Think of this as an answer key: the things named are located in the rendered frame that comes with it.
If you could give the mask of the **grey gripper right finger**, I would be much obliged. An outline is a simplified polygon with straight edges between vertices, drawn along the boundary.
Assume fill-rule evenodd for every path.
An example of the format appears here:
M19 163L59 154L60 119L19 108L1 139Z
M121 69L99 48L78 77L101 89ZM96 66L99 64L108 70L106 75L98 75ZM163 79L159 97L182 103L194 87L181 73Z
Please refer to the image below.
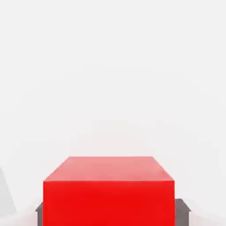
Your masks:
M175 199L175 226L189 226L190 212L183 199Z

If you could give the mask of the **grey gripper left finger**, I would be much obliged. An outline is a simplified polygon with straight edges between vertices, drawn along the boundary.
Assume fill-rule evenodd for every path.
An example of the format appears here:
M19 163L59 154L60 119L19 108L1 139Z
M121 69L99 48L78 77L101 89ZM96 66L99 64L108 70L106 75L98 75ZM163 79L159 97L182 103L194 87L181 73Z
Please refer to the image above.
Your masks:
M37 226L43 226L43 202L36 208L37 212Z

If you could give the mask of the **small red cube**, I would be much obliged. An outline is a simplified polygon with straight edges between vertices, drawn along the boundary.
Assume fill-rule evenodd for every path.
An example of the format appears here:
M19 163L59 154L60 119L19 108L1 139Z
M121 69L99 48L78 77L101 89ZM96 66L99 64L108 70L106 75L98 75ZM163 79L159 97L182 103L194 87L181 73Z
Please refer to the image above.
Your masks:
M43 182L43 226L175 226L174 179L153 157L69 157Z

